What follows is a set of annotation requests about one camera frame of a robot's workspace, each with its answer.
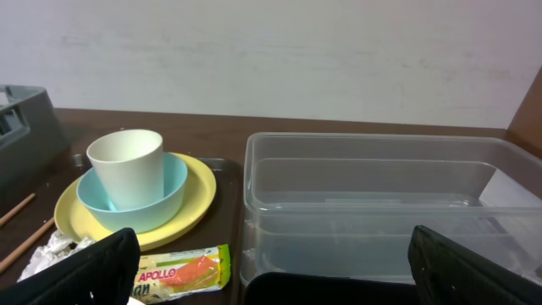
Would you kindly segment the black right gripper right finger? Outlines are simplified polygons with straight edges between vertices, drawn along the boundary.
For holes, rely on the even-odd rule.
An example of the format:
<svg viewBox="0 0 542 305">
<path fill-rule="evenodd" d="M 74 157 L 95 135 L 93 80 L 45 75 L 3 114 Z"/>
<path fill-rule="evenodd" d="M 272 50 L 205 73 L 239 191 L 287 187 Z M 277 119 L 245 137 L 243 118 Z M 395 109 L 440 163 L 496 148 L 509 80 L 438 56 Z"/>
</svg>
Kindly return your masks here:
<svg viewBox="0 0 542 305">
<path fill-rule="evenodd" d="M 408 261 L 422 304 L 541 305 L 541 286 L 430 228 L 412 232 Z"/>
</svg>

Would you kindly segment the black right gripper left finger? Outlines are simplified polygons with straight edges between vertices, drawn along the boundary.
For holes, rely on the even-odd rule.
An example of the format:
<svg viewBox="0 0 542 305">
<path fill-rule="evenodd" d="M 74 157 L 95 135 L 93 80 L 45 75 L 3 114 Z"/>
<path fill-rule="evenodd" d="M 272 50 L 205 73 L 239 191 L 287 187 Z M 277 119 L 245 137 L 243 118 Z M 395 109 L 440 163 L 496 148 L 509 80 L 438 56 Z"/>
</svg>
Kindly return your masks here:
<svg viewBox="0 0 542 305">
<path fill-rule="evenodd" d="M 125 305 L 140 256 L 136 233 L 124 228 L 1 291 L 1 305 Z"/>
</svg>

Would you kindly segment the cream cup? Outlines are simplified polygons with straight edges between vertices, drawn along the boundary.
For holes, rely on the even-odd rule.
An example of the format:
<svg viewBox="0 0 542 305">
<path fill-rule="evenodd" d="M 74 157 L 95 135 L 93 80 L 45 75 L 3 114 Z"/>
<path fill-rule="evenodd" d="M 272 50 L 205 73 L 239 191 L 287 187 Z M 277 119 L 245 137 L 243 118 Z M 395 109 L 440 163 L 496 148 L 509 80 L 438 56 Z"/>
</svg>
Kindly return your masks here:
<svg viewBox="0 0 542 305">
<path fill-rule="evenodd" d="M 118 210 L 143 208 L 162 200 L 163 138 L 152 130 L 121 130 L 86 149 L 99 180 Z"/>
</svg>

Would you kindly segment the light blue bowl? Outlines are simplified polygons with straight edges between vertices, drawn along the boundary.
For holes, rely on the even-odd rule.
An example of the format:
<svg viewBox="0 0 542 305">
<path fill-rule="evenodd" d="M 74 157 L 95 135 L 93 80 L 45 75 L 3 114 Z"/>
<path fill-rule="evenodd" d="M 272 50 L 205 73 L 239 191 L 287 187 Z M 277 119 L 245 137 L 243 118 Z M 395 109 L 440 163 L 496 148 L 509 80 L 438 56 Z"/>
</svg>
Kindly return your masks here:
<svg viewBox="0 0 542 305">
<path fill-rule="evenodd" d="M 107 230 L 116 231 L 127 227 L 136 233 L 154 230 L 180 211 L 189 173 L 186 162 L 179 155 L 166 152 L 163 161 L 164 196 L 145 207 L 127 210 L 115 208 L 94 169 L 88 170 L 81 178 L 76 189 L 77 197 Z"/>
</svg>

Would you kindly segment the yellow plate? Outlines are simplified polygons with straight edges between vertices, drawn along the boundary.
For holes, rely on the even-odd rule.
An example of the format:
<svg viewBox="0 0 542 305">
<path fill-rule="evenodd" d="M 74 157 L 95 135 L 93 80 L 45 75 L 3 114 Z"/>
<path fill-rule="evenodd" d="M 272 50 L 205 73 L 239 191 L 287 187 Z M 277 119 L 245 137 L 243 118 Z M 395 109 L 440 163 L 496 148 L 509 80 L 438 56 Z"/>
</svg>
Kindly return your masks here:
<svg viewBox="0 0 542 305">
<path fill-rule="evenodd" d="M 203 219 L 214 199 L 217 182 L 212 170 L 197 158 L 180 153 L 177 156 L 183 159 L 188 168 L 180 210 L 166 224 L 137 235 L 142 251 L 164 246 L 186 234 Z M 76 243 L 85 237 L 99 241 L 112 232 L 100 225 L 76 196 L 80 181 L 81 178 L 73 181 L 59 197 L 54 209 L 54 222 Z"/>
</svg>

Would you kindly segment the grey dishwasher rack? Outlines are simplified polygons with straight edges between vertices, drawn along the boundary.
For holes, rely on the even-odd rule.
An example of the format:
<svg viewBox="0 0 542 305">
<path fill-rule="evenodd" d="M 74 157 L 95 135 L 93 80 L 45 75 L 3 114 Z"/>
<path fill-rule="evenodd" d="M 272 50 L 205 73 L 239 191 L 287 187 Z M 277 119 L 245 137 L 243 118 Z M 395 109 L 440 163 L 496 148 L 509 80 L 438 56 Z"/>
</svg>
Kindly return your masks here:
<svg viewBox="0 0 542 305">
<path fill-rule="evenodd" d="M 1 190 L 6 191 L 69 147 L 47 90 L 2 85 Z"/>
</svg>

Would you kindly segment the white small plate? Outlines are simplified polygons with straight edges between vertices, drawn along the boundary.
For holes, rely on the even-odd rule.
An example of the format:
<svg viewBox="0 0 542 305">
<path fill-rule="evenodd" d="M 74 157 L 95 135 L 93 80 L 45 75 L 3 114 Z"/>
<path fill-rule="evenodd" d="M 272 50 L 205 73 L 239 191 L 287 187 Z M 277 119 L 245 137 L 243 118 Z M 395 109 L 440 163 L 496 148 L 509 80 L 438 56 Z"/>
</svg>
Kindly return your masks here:
<svg viewBox="0 0 542 305">
<path fill-rule="evenodd" d="M 130 297 L 126 305 L 146 305 L 146 304 L 133 297 Z"/>
</svg>

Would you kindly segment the Apollo snack wrapper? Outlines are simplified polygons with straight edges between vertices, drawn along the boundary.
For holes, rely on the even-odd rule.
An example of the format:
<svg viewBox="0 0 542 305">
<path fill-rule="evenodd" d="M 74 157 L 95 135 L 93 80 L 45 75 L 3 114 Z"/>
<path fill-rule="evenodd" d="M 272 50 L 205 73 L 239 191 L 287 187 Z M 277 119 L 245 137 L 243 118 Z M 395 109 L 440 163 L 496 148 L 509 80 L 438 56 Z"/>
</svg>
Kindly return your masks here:
<svg viewBox="0 0 542 305">
<path fill-rule="evenodd" d="M 195 293 L 219 291 L 230 281 L 228 245 L 140 258 L 130 296 L 145 304 L 173 301 Z"/>
</svg>

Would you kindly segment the crumpled white tissue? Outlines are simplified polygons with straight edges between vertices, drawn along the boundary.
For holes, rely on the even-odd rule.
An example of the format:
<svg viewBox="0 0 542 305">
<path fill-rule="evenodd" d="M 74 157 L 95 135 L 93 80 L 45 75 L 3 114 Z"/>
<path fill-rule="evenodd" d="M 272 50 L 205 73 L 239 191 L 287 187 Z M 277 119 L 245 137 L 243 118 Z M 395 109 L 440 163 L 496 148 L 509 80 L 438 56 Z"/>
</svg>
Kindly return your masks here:
<svg viewBox="0 0 542 305">
<path fill-rule="evenodd" d="M 74 255 L 95 242 L 90 237 L 84 237 L 79 243 L 76 243 L 61 230 L 56 230 L 51 234 L 45 246 L 39 246 L 33 252 L 30 262 L 26 265 L 17 281 L 21 282 L 42 272 L 44 269 Z"/>
</svg>

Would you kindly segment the brown serving tray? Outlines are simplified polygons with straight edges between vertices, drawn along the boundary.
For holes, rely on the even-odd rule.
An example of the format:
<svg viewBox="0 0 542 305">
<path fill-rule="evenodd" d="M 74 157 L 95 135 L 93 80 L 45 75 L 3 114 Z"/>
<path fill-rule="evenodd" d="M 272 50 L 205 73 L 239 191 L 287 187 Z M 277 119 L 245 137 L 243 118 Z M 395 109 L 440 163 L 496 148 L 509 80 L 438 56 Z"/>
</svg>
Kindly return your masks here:
<svg viewBox="0 0 542 305">
<path fill-rule="evenodd" d="M 203 219 L 188 233 L 149 253 L 166 253 L 230 246 L 232 275 L 228 285 L 213 292 L 192 294 L 175 300 L 175 304 L 237 304 L 242 298 L 239 268 L 242 242 L 242 169 L 234 161 L 201 158 L 213 172 L 217 191 Z M 67 186 L 90 168 L 87 158 L 70 152 L 51 163 L 17 179 L 1 189 L 1 214 L 6 214 L 29 195 L 35 197 L 1 228 L 1 258 L 6 258 L 20 244 L 53 217 L 56 201 Z"/>
</svg>

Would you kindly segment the clear plastic bin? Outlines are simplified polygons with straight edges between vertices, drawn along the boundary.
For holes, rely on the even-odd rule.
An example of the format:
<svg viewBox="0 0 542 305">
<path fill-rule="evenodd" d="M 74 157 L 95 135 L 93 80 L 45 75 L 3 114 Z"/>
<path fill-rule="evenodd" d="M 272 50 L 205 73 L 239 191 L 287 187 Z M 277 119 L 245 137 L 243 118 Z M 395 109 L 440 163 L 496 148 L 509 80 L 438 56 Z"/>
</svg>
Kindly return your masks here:
<svg viewBox="0 0 542 305">
<path fill-rule="evenodd" d="M 497 138 L 257 133 L 246 144 L 241 281 L 286 272 L 412 283 L 429 227 L 541 280 L 541 161 Z"/>
</svg>

